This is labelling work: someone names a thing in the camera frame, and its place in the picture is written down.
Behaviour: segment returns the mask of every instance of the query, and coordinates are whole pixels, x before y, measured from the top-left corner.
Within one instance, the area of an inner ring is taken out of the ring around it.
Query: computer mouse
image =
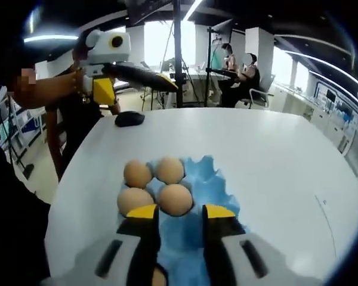
[[[136,126],[142,124],[144,115],[135,111],[124,111],[115,118],[115,125],[118,127]]]

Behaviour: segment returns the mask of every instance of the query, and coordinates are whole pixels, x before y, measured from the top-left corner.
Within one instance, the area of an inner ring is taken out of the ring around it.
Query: egg tray
[[[181,158],[184,166],[184,178],[179,184],[186,187],[192,195],[193,206],[183,216],[173,217],[159,211],[159,234],[161,249],[158,252],[158,263],[168,273],[168,284],[210,285],[206,264],[203,258],[202,206],[215,204],[231,210],[236,217],[240,206],[234,195],[226,193],[226,180],[221,170],[214,170],[212,156],[204,156],[199,162],[191,158]],[[147,166],[154,177],[145,190],[157,202],[161,190],[166,186],[155,176],[159,160],[150,161]],[[121,192],[127,189],[125,182]],[[119,222],[125,219],[119,214]]]

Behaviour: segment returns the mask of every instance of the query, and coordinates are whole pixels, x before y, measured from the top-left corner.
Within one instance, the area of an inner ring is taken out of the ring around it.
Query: round white table
[[[130,159],[212,155],[239,220],[284,254],[296,273],[325,279],[358,232],[358,181],[303,117],[261,110],[183,108],[146,112],[142,125],[102,118],[70,162],[49,213],[45,244],[58,276],[118,227],[117,194]]]

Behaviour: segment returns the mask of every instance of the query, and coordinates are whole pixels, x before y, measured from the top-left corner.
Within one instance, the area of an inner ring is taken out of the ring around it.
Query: egg
[[[146,164],[143,164],[138,160],[131,160],[125,166],[124,178],[126,185],[144,189],[152,180],[153,175]]]
[[[177,184],[184,177],[184,167],[179,159],[164,157],[156,166],[156,177],[166,184]]]
[[[152,286],[166,286],[167,279],[163,272],[158,268],[154,268]]]
[[[165,186],[159,194],[158,203],[161,209],[170,216],[182,216],[193,204],[190,191],[178,184]]]
[[[154,204],[152,196],[144,189],[128,188],[123,190],[117,198],[119,212],[126,216],[128,212],[137,207]]]

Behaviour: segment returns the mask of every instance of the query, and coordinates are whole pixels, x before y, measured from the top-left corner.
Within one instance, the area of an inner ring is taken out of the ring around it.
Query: ceiling
[[[298,35],[325,41],[330,45],[307,38],[276,37],[276,46],[325,60],[358,79],[357,1],[350,1],[349,6],[337,4],[336,1],[319,1],[317,4],[313,0],[305,1],[305,4],[290,0],[278,0],[273,4],[267,4],[267,1],[264,4],[264,1],[203,0],[190,20],[196,24],[213,26],[233,17],[237,22],[235,28],[238,30],[261,27],[274,35]],[[181,0],[182,10],[187,10],[192,3],[193,0]],[[35,17],[38,23],[33,35],[42,35],[50,31],[74,35],[83,25],[111,13],[115,14],[108,16],[104,23],[96,23],[94,26],[106,30],[130,24],[126,19],[126,6],[114,0],[43,0],[40,7]],[[163,19],[172,19],[170,7],[146,18]],[[42,61],[57,58],[71,49],[72,45],[69,41],[53,40],[28,43],[27,49],[35,61]],[[294,58],[310,70],[323,74],[356,94],[358,85],[341,73],[304,57]]]

